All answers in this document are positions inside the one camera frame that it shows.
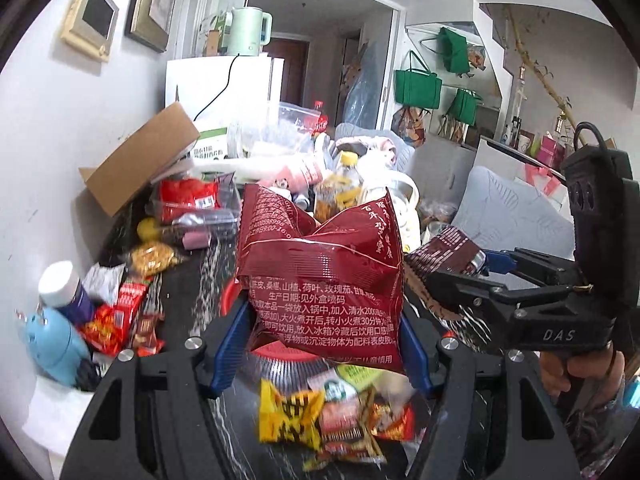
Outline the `person's right hand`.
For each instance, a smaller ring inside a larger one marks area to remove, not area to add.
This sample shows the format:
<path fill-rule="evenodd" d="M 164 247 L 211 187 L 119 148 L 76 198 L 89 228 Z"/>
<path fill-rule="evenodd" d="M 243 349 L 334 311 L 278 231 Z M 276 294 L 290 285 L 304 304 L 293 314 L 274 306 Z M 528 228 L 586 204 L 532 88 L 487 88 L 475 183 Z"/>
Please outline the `person's right hand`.
<path fill-rule="evenodd" d="M 541 352 L 539 365 L 541 381 L 552 398 L 570 391 L 570 377 L 594 379 L 600 380 L 601 385 L 592 404 L 602 405 L 616 397 L 623 383 L 625 357 L 612 347 L 583 356 L 573 356 L 566 362 L 554 353 Z"/>

